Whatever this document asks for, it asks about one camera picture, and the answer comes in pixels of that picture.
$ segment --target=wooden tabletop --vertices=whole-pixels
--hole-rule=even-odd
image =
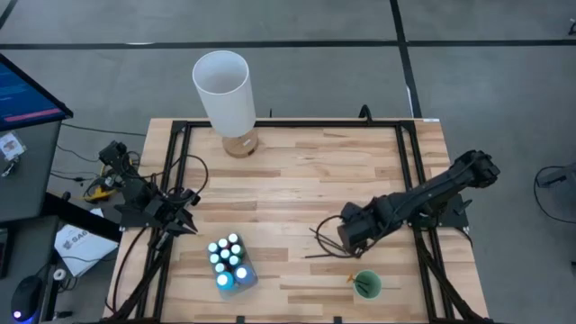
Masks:
[[[171,123],[150,122],[142,175],[162,171]],[[450,165],[440,123],[415,123],[427,177],[435,176]],[[210,180],[202,201],[190,209],[199,234],[175,240],[162,321],[232,322],[238,315],[246,316],[247,322],[331,322],[335,316],[344,322],[427,321],[410,228],[382,239],[359,260],[303,258],[322,253],[309,228],[340,213],[346,202],[364,205],[373,196],[404,191],[394,129],[260,128],[258,137],[254,155],[234,158],[224,152],[214,130],[193,130],[189,153],[204,159]],[[407,133],[404,138],[411,154]],[[413,166],[411,155],[409,161]],[[415,170],[412,175],[417,179]],[[197,189],[202,181],[201,165],[189,158],[184,187]],[[338,240],[337,225],[336,220],[329,222],[322,233]],[[113,278],[137,232],[124,234]],[[223,301],[205,248],[231,232],[244,238],[259,283]],[[449,279],[476,312],[487,316],[470,243],[454,229],[439,229],[438,234]],[[119,303],[141,278],[147,243],[148,233],[130,254]],[[382,293],[372,301],[355,295],[347,283],[348,275],[365,269],[382,279]],[[432,282],[442,315],[437,284]],[[109,301],[113,284],[112,279]],[[155,294],[156,281],[149,290],[148,315]]]

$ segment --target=green cup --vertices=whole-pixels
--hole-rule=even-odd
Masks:
[[[363,270],[356,274],[354,291],[367,300],[374,299],[382,291],[380,276],[372,270]]]

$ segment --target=white cylinder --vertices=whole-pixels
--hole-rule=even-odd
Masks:
[[[212,127],[223,137],[240,137],[254,127],[256,110],[248,63],[239,54],[217,50],[201,57],[192,70]]]

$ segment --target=black stripe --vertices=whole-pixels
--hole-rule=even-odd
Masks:
[[[190,41],[151,43],[83,44],[0,44],[0,50],[177,50],[177,49],[266,49],[266,48],[335,48],[397,46],[396,40],[254,40]]]
[[[576,40],[409,40],[409,47],[575,46]]]
[[[16,6],[17,2],[18,2],[18,0],[10,0],[8,5],[6,6],[6,9],[4,9],[4,12],[0,16],[0,29],[2,29],[2,27],[4,27],[4,24],[8,20],[8,17],[10,17],[10,14],[12,13],[12,10]]]
[[[402,60],[402,69],[404,70],[404,80],[406,81],[406,87],[409,89],[412,117],[422,118],[420,101],[418,99],[418,92],[416,91],[414,73],[412,73],[412,64],[410,63],[410,54],[408,53],[404,27],[402,26],[402,17],[400,15],[400,8],[398,7],[398,0],[390,0],[390,7],[392,9],[392,16],[394,17],[394,27],[396,28],[396,37],[398,38],[398,49],[400,50],[400,59]]]

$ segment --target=monitor screen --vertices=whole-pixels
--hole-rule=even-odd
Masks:
[[[69,110],[5,58],[0,60],[0,131],[63,120]]]

